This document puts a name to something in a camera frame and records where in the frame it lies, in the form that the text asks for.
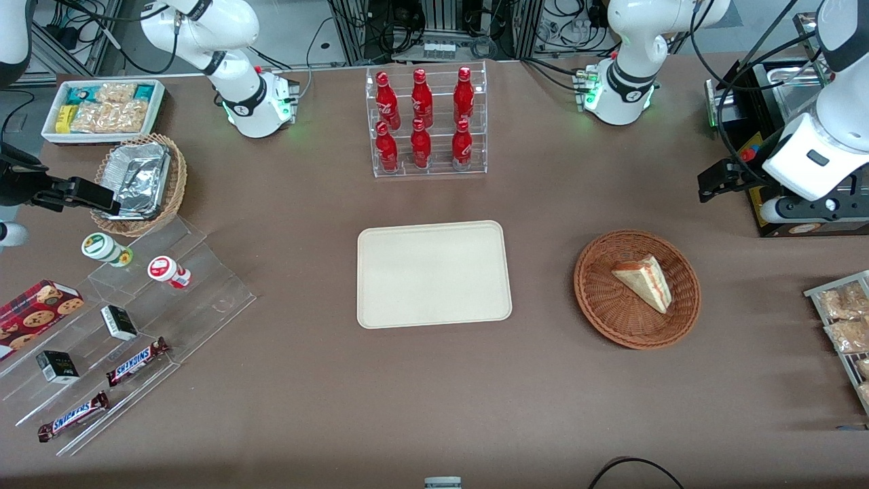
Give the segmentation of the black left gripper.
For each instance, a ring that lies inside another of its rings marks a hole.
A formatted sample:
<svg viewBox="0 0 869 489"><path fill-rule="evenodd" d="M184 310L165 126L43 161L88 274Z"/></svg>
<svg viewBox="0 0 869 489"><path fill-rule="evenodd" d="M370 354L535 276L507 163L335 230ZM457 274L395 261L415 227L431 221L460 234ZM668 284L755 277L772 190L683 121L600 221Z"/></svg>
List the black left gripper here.
<svg viewBox="0 0 869 489"><path fill-rule="evenodd" d="M723 158L697 176L698 198L701 203L729 192L744 192L766 185L766 173L754 159ZM785 221L794 222L867 222L868 198L863 195L830 193L816 201L801 197L782 197L775 203L775 212Z"/></svg>

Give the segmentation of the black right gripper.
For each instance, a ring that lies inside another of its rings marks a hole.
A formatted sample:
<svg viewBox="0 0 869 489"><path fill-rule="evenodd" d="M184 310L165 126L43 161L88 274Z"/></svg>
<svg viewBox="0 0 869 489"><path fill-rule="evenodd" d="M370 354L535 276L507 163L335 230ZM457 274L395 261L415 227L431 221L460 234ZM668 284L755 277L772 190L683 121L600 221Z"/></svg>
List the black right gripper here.
<svg viewBox="0 0 869 489"><path fill-rule="evenodd" d="M1 205L29 203L61 213L67 207L85 207L109 216L120 213L115 193L81 177L49 177L48 168L31 154L2 143Z"/></svg>

